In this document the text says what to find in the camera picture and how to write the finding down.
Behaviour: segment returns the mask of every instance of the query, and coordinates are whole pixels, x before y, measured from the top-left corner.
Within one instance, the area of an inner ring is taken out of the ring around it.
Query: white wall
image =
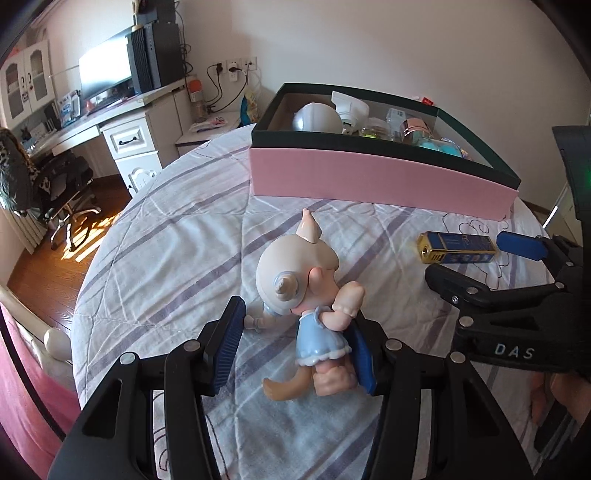
[[[67,0],[47,24],[52,68],[131,25],[130,11]],[[523,199],[550,208],[564,185],[551,127],[586,122],[591,86],[531,0],[181,0],[179,11],[207,98],[205,68],[243,56],[258,57],[263,105],[284,82],[425,95],[519,174]],[[224,85],[231,99],[241,82]]]
[[[24,248],[4,213],[0,212],[0,283],[3,285],[8,283],[14,265]]]
[[[49,39],[51,71],[56,74],[78,65],[86,51],[131,25],[130,0],[66,0],[37,29],[37,39]],[[78,69],[55,76],[53,83],[56,98],[79,89]]]

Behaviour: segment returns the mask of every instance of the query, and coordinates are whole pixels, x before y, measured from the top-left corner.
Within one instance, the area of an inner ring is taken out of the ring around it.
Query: figurine head
[[[256,268],[256,289],[265,307],[274,314],[288,315],[292,310],[300,313],[298,306],[304,296],[307,304],[311,296],[332,295],[339,259],[320,240],[321,234],[310,211],[304,209],[295,235],[277,238],[262,253]]]

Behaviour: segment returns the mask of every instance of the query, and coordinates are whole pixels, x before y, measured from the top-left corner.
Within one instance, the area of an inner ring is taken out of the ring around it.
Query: pink blanket
[[[4,305],[0,304],[18,356],[35,390],[64,432],[80,413],[78,398],[48,377],[31,356]],[[24,460],[43,480],[61,446],[23,386],[0,336],[0,423]]]

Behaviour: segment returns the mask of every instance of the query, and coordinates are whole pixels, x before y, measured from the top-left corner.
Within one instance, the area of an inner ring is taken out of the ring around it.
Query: computer monitor
[[[131,27],[91,48],[79,61],[82,99],[86,100],[131,78],[126,35]]]

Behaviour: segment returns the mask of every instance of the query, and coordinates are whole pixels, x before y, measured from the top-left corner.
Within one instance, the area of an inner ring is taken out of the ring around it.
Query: radiator
[[[25,246],[27,251],[32,254],[35,251],[35,247],[41,243],[41,240],[43,240],[43,237],[47,232],[47,227],[37,222],[37,220],[31,215],[21,217],[10,210],[4,208],[1,210],[2,213],[0,215],[6,217],[19,240]]]

